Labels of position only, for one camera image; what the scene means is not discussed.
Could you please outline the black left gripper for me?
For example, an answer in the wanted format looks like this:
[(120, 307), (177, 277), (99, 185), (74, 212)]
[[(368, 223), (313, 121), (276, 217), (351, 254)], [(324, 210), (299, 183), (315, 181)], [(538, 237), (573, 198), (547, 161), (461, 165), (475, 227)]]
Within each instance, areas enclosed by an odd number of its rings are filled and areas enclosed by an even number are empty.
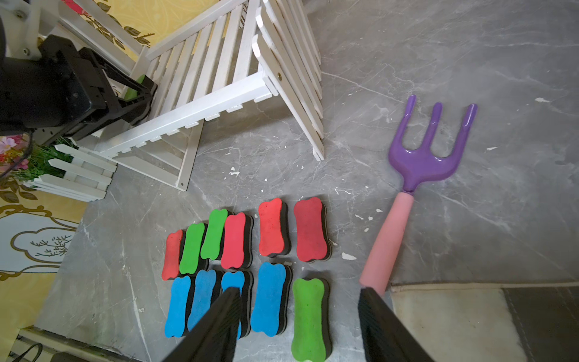
[[(48, 36), (40, 60), (7, 57), (1, 51), (1, 134), (12, 136), (39, 128), (57, 128), (57, 136), (74, 140), (117, 121), (135, 125), (151, 109), (157, 84), (143, 84), (124, 74), (90, 48), (77, 50), (60, 36)], [(111, 81), (138, 96), (119, 97)], [(122, 114), (123, 106), (138, 106)]]

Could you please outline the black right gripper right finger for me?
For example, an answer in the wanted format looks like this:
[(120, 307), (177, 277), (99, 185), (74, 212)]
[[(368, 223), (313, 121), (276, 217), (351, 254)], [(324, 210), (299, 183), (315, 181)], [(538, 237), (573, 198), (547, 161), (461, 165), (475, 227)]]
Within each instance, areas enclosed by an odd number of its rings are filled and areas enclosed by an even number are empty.
[(358, 315), (366, 361), (434, 361), (374, 289), (361, 289)]

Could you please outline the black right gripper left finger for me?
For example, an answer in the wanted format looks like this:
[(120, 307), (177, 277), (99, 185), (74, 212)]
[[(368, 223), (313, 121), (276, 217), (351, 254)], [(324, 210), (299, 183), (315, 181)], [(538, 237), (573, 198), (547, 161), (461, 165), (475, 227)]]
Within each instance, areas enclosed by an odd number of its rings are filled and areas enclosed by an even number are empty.
[(241, 319), (239, 289), (227, 289), (164, 361), (233, 361)]

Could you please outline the blue eraser bottom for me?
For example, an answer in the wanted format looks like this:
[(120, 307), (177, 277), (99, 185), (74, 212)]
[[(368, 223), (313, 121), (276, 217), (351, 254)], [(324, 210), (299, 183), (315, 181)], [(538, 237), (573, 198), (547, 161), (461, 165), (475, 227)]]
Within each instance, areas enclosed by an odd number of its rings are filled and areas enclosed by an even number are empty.
[(191, 277), (186, 275), (176, 278), (171, 287), (170, 306), (164, 335), (167, 338), (180, 338), (184, 335), (188, 317), (189, 295), (191, 292)]
[(258, 272), (256, 300), (250, 326), (274, 337), (285, 331), (286, 308), (292, 272), (283, 263), (264, 262)]
[(238, 326), (237, 339), (244, 338), (250, 333), (250, 307), (253, 287), (253, 274), (249, 271), (228, 271), (221, 281), (222, 291), (231, 287), (239, 289), (241, 297), (241, 319)]
[(221, 287), (221, 271), (215, 269), (202, 270), (195, 277), (195, 291), (187, 321), (188, 332), (192, 332), (199, 321), (210, 310), (214, 300), (219, 296)]

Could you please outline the green eraser bottom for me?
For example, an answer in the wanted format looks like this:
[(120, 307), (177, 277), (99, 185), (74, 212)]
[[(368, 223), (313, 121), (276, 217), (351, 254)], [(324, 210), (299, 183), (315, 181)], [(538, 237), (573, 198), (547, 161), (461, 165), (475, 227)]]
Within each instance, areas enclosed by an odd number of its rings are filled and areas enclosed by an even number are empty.
[[(144, 79), (146, 78), (146, 75), (143, 74), (141, 75), (138, 79), (137, 79), (137, 83), (139, 84), (143, 84)], [(128, 88), (127, 92), (125, 93), (125, 97), (124, 100), (125, 101), (131, 101), (134, 98), (136, 98), (138, 96), (138, 91), (132, 88)]]
[(299, 278), (293, 283), (294, 332), (291, 352), (297, 361), (325, 361), (331, 355), (328, 300), (325, 279)]

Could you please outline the green eraser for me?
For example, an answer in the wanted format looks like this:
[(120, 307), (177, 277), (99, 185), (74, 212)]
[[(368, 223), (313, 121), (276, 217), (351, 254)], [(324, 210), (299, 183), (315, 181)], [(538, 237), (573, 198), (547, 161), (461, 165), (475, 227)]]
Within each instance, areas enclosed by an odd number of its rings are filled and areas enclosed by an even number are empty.
[[(146, 78), (146, 75), (143, 74), (141, 75), (138, 79), (137, 79), (137, 83), (139, 84), (143, 84), (144, 79)], [(128, 88), (127, 92), (125, 93), (125, 97), (124, 100), (125, 101), (131, 101), (134, 98), (136, 98), (138, 96), (138, 91), (132, 88)]]
[(230, 213), (226, 209), (213, 210), (208, 220), (207, 232), (201, 248), (201, 258), (219, 260), (223, 251), (225, 224)]
[(331, 355), (328, 300), (325, 279), (299, 278), (293, 283), (294, 332), (291, 352), (297, 361), (325, 361)]
[(185, 231), (185, 243), (179, 263), (181, 275), (194, 275), (208, 269), (209, 262), (201, 257), (206, 229), (205, 223), (194, 223)]

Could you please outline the green eraser top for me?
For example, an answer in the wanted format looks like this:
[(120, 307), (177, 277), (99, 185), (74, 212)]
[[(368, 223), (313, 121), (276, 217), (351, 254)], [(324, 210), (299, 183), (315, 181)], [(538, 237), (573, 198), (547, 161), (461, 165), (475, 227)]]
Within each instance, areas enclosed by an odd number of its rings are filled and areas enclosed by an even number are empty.
[(226, 209), (213, 210), (208, 220), (207, 232), (201, 248), (201, 258), (219, 260), (223, 251), (225, 224), (230, 213)]
[(201, 257), (206, 229), (205, 223), (194, 223), (185, 231), (185, 243), (179, 263), (181, 275), (194, 275), (208, 269), (209, 262)]

